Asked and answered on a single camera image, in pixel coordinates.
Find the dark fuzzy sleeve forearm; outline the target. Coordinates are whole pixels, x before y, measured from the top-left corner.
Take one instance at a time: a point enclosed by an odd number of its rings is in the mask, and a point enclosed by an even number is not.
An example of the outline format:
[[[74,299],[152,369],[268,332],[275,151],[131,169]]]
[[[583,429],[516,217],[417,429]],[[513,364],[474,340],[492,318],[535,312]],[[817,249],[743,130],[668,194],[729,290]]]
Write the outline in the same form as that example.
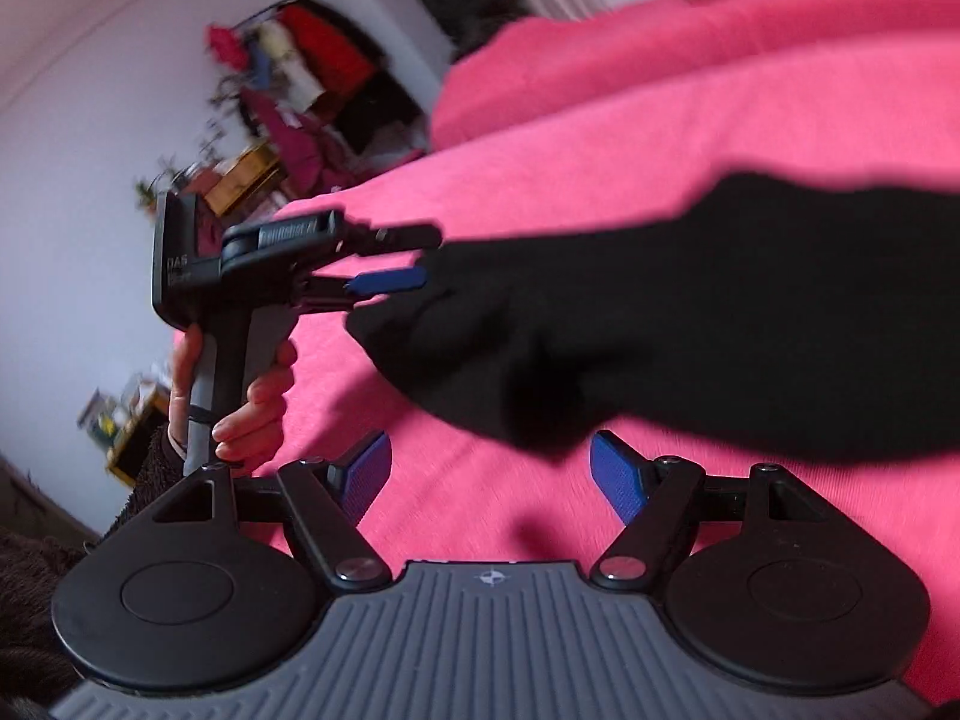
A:
[[[161,427],[151,438],[137,484],[103,539],[182,478],[184,450]],[[88,555],[53,538],[2,528],[2,717],[47,718],[80,681],[52,626],[50,603],[62,578]]]

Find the person's left hand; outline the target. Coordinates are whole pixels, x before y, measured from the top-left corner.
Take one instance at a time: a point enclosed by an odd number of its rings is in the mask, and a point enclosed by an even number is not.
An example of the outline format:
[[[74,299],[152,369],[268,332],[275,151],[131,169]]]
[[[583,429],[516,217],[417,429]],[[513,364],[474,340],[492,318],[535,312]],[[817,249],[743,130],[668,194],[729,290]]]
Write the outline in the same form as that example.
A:
[[[202,333],[190,327],[174,346],[171,356],[171,397],[167,444],[185,457],[190,388],[194,369],[202,354]],[[275,351],[272,367],[247,388],[245,403],[215,424],[215,455],[238,475],[250,475],[274,460],[285,440],[283,417],[286,395],[295,385],[293,366],[298,350],[291,340],[282,341]]]

